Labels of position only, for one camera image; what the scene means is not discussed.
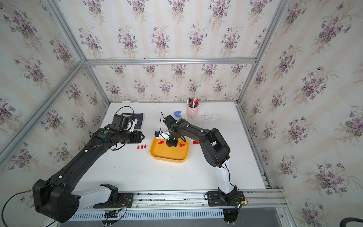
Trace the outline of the yellow plastic storage box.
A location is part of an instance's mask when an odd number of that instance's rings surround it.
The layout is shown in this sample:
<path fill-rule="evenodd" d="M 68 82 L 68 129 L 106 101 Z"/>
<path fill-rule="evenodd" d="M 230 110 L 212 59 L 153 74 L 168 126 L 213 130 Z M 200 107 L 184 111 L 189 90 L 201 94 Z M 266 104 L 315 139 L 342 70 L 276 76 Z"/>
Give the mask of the yellow plastic storage box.
<path fill-rule="evenodd" d="M 154 138 L 149 153 L 156 160 L 183 163 L 188 157 L 189 146 L 188 141 L 183 142 L 179 139 L 177 147 L 168 147 L 166 140 Z"/>

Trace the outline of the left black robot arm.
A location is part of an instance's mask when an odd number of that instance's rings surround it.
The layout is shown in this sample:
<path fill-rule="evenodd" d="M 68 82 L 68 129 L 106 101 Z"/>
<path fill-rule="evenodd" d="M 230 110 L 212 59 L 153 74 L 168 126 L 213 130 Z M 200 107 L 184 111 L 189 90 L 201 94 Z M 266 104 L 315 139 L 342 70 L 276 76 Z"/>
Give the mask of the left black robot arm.
<path fill-rule="evenodd" d="M 74 189 L 83 175 L 114 144 L 140 144 L 144 138 L 142 131 L 97 130 L 66 166 L 48 180 L 40 179 L 33 185 L 35 211 L 64 223 L 79 210 L 115 200 L 116 188 L 109 184 L 83 192 L 74 192 Z"/>

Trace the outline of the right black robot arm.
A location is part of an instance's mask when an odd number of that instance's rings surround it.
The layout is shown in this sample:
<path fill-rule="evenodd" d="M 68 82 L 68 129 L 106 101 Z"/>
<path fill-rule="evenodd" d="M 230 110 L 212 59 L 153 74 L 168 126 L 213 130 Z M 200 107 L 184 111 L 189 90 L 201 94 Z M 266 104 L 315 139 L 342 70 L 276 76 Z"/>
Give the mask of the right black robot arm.
<path fill-rule="evenodd" d="M 231 193 L 233 186 L 230 172 L 227 170 L 229 168 L 230 147 L 219 130 L 216 128 L 202 129 L 182 120 L 164 123 L 169 131 L 167 145 L 172 146 L 175 140 L 185 137 L 196 141 L 201 147 L 205 160 L 216 168 L 219 191 L 224 194 Z"/>

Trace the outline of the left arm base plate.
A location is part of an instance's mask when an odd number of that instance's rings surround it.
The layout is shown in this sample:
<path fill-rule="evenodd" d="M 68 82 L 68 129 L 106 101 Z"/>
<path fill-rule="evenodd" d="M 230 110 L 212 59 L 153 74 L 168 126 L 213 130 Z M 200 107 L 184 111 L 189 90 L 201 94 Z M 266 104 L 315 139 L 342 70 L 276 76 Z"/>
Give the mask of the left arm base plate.
<path fill-rule="evenodd" d="M 110 198 L 109 201 L 105 203 L 99 203 L 93 206 L 94 209 L 107 209 L 107 208 L 121 208 L 126 206 L 127 208 L 132 207 L 134 193 L 118 193 L 116 200 L 112 201 Z"/>

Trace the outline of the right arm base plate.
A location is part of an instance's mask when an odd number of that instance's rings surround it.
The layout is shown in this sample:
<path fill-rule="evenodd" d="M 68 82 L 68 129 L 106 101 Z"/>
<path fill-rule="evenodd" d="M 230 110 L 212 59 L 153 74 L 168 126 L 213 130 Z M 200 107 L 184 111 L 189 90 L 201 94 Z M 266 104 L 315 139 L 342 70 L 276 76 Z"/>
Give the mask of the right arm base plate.
<path fill-rule="evenodd" d="M 247 204 L 243 192 L 236 191 L 224 194 L 219 191 L 209 191 L 204 194 L 204 200 L 207 201 L 209 207 L 242 207 Z"/>

